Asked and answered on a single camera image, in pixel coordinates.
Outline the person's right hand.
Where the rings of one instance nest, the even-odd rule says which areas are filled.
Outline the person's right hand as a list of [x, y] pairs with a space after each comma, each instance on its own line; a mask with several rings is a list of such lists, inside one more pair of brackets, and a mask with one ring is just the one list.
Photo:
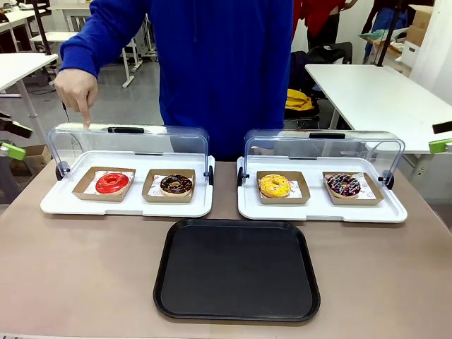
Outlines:
[[54, 85], [61, 101], [67, 108], [81, 114], [83, 126], [88, 129], [90, 109], [98, 93], [96, 77], [80, 69], [64, 69], [57, 74]]

